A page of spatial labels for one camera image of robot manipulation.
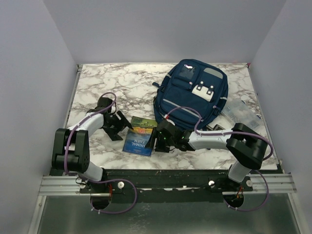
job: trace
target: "animal farm book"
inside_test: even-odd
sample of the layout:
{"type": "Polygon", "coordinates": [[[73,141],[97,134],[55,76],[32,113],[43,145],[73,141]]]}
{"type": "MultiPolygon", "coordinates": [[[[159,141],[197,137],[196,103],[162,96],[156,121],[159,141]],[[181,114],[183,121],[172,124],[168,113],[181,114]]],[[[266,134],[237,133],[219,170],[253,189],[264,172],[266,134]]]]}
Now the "animal farm book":
{"type": "Polygon", "coordinates": [[[151,156],[152,149],[145,149],[150,139],[152,130],[157,127],[155,120],[133,116],[131,119],[132,129],[129,129],[123,151],[137,155],[151,156]]]}

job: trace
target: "gray wall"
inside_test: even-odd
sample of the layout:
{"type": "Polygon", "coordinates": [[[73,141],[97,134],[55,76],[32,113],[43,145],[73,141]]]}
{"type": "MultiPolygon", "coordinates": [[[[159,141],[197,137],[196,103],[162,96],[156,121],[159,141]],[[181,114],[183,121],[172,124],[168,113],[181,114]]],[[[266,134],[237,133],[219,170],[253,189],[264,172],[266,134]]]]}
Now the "gray wall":
{"type": "Polygon", "coordinates": [[[250,62],[285,0],[44,0],[77,63],[250,62]]]}
{"type": "Polygon", "coordinates": [[[275,150],[312,230],[312,1],[288,0],[251,64],[275,150]]]}
{"type": "Polygon", "coordinates": [[[0,233],[27,233],[76,64],[40,0],[0,6],[0,233]]]}

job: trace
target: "marble surface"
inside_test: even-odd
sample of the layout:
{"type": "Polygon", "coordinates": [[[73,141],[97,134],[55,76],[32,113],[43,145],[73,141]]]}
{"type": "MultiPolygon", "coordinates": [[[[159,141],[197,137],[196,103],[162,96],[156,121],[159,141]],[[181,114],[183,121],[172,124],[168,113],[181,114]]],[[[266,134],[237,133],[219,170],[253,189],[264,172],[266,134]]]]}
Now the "marble surface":
{"type": "MultiPolygon", "coordinates": [[[[78,82],[68,119],[68,126],[81,120],[89,109],[96,106],[101,94],[111,91],[117,95],[117,109],[128,120],[131,116],[154,119],[153,98],[157,88],[152,82],[161,83],[175,64],[85,64],[78,82]]],[[[241,98],[248,107],[261,116],[246,64],[214,64],[228,76],[228,100],[241,98]]],[[[231,128],[233,124],[219,115],[209,125],[219,124],[231,128]]],[[[125,139],[128,129],[119,135],[125,139]]],[[[267,137],[264,123],[257,129],[267,137]]],[[[228,169],[235,162],[234,156],[225,150],[197,150],[169,153],[152,152],[151,157],[122,151],[123,141],[111,141],[103,130],[90,137],[90,158],[97,166],[114,169],[228,169]]],[[[276,169],[271,157],[263,162],[263,169],[276,169]]]]}

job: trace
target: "reflective strip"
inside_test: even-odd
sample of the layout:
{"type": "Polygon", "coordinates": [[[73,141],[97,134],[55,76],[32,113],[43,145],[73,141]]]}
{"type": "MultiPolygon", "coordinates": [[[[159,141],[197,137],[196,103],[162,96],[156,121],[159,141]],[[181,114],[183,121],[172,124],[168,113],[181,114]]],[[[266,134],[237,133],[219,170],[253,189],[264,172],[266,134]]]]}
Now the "reflective strip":
{"type": "Polygon", "coordinates": [[[221,72],[218,72],[218,71],[214,70],[214,69],[211,69],[211,68],[207,67],[207,68],[205,68],[204,72],[207,72],[207,73],[209,73],[211,75],[214,75],[215,77],[218,77],[220,79],[223,79],[223,74],[221,72]]]}
{"type": "MultiPolygon", "coordinates": [[[[173,105],[173,106],[176,106],[176,107],[181,107],[181,106],[176,105],[175,103],[173,103],[172,101],[169,101],[169,100],[167,100],[167,99],[163,99],[163,100],[164,100],[165,102],[167,102],[167,103],[169,103],[169,104],[173,105]]],[[[197,114],[193,113],[192,111],[189,111],[188,109],[181,108],[181,110],[186,111],[186,112],[188,112],[188,113],[192,114],[193,116],[196,116],[197,118],[199,118],[199,116],[198,116],[197,114]]]]}

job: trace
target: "cable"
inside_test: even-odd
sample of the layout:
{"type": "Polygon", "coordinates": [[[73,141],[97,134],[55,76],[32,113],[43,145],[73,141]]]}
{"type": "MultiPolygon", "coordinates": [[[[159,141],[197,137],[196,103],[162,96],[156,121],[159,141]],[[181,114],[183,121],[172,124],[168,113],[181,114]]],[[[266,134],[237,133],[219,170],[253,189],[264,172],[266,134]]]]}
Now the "cable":
{"type": "Polygon", "coordinates": [[[230,208],[232,210],[235,210],[235,211],[250,212],[250,211],[256,211],[256,210],[260,209],[261,207],[263,207],[267,203],[267,201],[269,200],[269,195],[270,195],[269,185],[268,185],[266,179],[264,178],[264,176],[262,175],[262,173],[260,171],[258,171],[258,170],[254,170],[254,171],[257,172],[263,178],[265,186],[267,188],[267,195],[266,195],[264,201],[261,203],[261,205],[255,207],[255,208],[252,208],[252,209],[240,209],[240,208],[231,206],[230,204],[228,204],[228,202],[226,200],[224,200],[224,202],[227,204],[228,208],[230,208]]]}
{"type": "Polygon", "coordinates": [[[107,111],[109,108],[111,108],[115,103],[116,103],[116,99],[117,99],[117,96],[116,94],[112,93],[112,92],[107,92],[105,94],[102,94],[101,97],[103,97],[104,95],[107,95],[107,94],[112,94],[114,95],[115,99],[113,100],[113,102],[105,107],[104,109],[102,110],[99,110],[97,112],[93,112],[92,114],[86,116],[84,119],[82,119],[78,124],[76,124],[76,126],[71,130],[69,136],[68,136],[68,139],[67,139],[67,143],[66,143],[66,148],[65,148],[65,156],[64,156],[64,171],[66,174],[68,174],[68,168],[67,168],[67,158],[68,158],[68,149],[69,149],[69,146],[70,146],[70,141],[73,137],[73,134],[75,132],[75,130],[81,125],[83,124],[85,121],[87,121],[88,119],[90,119],[91,117],[97,115],[97,114],[103,114],[105,111],[107,111]]]}
{"type": "Polygon", "coordinates": [[[198,127],[198,125],[199,125],[199,123],[200,123],[200,121],[201,121],[201,115],[200,115],[200,113],[199,113],[197,110],[195,110],[195,109],[193,109],[193,108],[190,108],[190,107],[187,107],[187,106],[175,107],[175,108],[173,108],[171,111],[169,111],[169,112],[167,113],[167,115],[165,116],[166,119],[169,118],[169,114],[171,114],[173,111],[175,111],[175,110],[177,110],[177,109],[182,109],[182,108],[183,108],[183,109],[188,109],[188,110],[190,110],[190,111],[193,111],[193,112],[195,112],[195,113],[198,115],[198,121],[197,121],[197,123],[196,123],[196,125],[195,125],[195,127],[194,127],[194,132],[195,132],[196,134],[201,135],[201,136],[223,136],[223,135],[238,134],[238,135],[246,135],[246,136],[256,137],[256,138],[258,138],[258,139],[260,139],[260,140],[266,142],[266,143],[269,145],[270,149],[271,149],[270,153],[269,153],[266,157],[263,158],[263,161],[264,161],[264,160],[267,160],[269,157],[272,156],[272,154],[273,154],[273,152],[274,152],[274,147],[273,147],[272,143],[271,143],[269,140],[267,140],[265,137],[260,136],[260,135],[257,135],[257,134],[253,134],[253,133],[244,133],[244,132],[200,133],[200,132],[197,130],[197,127],[198,127]]]}
{"type": "Polygon", "coordinates": [[[93,203],[92,203],[92,200],[91,200],[92,210],[95,210],[95,211],[97,211],[97,212],[99,212],[99,213],[117,215],[117,214],[122,214],[122,213],[125,213],[125,212],[131,210],[131,209],[135,206],[135,204],[136,204],[136,202],[137,202],[137,189],[136,189],[135,185],[134,185],[131,181],[127,180],[127,179],[109,179],[109,180],[105,180],[105,181],[94,181],[94,180],[89,180],[89,181],[92,182],[92,183],[95,183],[95,184],[104,184],[104,183],[115,182],[115,181],[124,181],[124,182],[127,182],[127,183],[131,184],[131,186],[133,187],[133,189],[134,189],[134,191],[135,191],[135,199],[134,199],[133,203],[131,204],[131,206],[129,206],[127,209],[125,209],[125,210],[123,210],[123,211],[104,211],[104,210],[97,210],[96,208],[94,208],[93,203]]]}

